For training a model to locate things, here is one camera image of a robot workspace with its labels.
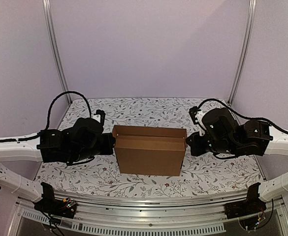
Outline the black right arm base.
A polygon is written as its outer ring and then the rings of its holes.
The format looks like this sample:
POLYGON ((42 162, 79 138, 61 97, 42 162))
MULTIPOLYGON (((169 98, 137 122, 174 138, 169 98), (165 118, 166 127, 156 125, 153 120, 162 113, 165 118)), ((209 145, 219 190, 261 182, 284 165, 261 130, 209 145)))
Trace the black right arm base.
POLYGON ((246 231, 256 230, 266 210, 266 203, 259 198, 258 189, 261 183, 255 183, 248 188, 244 200, 224 204, 227 219, 234 219, 254 214, 252 218, 240 220, 240 226, 246 231))

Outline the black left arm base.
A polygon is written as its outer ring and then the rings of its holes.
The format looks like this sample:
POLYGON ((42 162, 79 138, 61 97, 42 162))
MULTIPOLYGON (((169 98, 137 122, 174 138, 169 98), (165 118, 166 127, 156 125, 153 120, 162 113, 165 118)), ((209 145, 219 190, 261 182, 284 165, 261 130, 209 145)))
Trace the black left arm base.
POLYGON ((43 189, 42 199, 34 203, 34 209, 49 215, 73 219, 76 214, 77 201, 70 197, 58 200, 55 198, 54 189, 51 185, 44 182, 40 185, 43 189))

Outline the brown cardboard paper box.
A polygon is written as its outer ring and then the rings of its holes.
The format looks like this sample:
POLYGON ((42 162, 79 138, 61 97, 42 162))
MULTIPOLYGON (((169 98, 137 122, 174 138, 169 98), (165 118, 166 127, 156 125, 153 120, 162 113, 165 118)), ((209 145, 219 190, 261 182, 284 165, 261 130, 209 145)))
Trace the brown cardboard paper box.
POLYGON ((115 125, 112 133, 120 173, 180 175, 187 147, 186 129, 115 125))

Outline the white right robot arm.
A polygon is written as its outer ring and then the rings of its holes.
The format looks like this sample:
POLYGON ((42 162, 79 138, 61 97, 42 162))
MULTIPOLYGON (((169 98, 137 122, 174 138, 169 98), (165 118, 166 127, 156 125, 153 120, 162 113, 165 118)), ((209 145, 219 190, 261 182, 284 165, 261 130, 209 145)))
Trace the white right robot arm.
POLYGON ((266 118, 246 118, 239 124, 230 108, 215 108, 204 112, 198 107, 189 110, 199 131, 186 139, 192 156, 212 153, 217 159, 244 156, 264 157, 261 161, 267 180, 247 190, 247 199, 241 203, 244 214, 252 214, 260 201, 288 193, 288 131, 266 118))

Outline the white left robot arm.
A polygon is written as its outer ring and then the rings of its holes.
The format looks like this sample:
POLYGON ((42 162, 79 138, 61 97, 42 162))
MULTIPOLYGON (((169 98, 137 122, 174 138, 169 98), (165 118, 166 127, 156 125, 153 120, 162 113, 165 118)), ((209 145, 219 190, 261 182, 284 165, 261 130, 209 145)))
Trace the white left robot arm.
POLYGON ((0 138, 0 187, 31 202, 40 202, 48 213, 56 213, 60 206, 54 199, 53 187, 37 184, 5 164, 28 161, 84 165, 98 155, 112 155, 115 141, 113 134, 105 133, 103 124, 94 118, 79 118, 64 130, 44 129, 26 136, 0 138))

